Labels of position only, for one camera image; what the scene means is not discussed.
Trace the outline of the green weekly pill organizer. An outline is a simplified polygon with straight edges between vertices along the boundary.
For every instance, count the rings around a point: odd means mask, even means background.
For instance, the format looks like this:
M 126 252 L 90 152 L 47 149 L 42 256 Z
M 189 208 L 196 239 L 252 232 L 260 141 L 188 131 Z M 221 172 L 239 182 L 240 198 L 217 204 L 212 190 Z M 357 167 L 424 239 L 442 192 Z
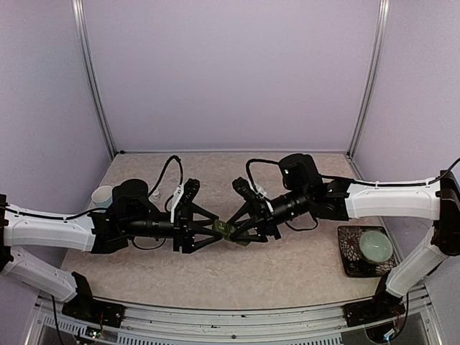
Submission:
M 249 245 L 249 241 L 232 241 L 230 239 L 230 235 L 236 231 L 236 227 L 233 225 L 227 224 L 224 221 L 216 219 L 212 224 L 212 230 L 220 233 L 222 237 L 228 242 L 233 242 L 243 247 L 246 247 Z

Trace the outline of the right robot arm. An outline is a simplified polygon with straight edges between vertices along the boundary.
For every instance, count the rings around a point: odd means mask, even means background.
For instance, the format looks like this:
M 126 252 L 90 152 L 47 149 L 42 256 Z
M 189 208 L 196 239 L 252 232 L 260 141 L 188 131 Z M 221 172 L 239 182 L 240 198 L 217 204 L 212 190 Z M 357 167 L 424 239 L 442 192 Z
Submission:
M 230 218 L 233 242 L 266 242 L 280 238 L 278 225 L 309 213 L 314 220 L 348 221 L 365 217 L 428 219 L 424 240 L 383 277 L 367 308 L 384 318 L 417 282 L 446 258 L 459 255 L 459 184 L 450 170 L 437 178 L 379 183 L 321 175 L 311 155 L 296 153 L 276 164 L 287 193 L 270 200 L 258 193 L 253 178 L 233 181 L 245 203 Z

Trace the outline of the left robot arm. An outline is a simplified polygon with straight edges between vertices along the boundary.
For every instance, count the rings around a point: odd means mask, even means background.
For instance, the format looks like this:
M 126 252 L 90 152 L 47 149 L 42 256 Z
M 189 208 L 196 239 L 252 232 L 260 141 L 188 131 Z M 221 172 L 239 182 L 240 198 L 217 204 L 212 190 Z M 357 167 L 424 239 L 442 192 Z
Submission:
M 137 237 L 170 239 L 176 252 L 191 254 L 222 239 L 209 228 L 218 219 L 194 204 L 200 183 L 179 185 L 173 207 L 161 212 L 151 201 L 147 183 L 126 180 L 112 190 L 108 208 L 76 215 L 32 213 L 9 205 L 1 197 L 1 274 L 38 288 L 71 305 L 87 320 L 101 312 L 87 279 L 48 264 L 24 250 L 25 246 L 60 247 L 91 254 L 113 254 Z

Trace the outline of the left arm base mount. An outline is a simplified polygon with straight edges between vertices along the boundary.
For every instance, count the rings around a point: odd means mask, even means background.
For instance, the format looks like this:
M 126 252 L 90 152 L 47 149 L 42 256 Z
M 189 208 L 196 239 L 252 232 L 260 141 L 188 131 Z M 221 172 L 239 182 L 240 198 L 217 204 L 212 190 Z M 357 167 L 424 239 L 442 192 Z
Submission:
M 118 303 L 76 296 L 63 305 L 62 314 L 100 326 L 120 328 L 125 307 Z

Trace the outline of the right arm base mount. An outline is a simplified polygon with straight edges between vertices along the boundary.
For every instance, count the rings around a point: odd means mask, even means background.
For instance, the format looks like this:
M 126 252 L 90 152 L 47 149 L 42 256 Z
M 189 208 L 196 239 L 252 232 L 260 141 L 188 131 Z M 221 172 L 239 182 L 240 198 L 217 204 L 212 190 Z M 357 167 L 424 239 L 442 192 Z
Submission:
M 368 300 L 347 303 L 343 306 L 348 327 L 360 326 L 395 317 L 405 313 L 402 298 L 384 293 Z

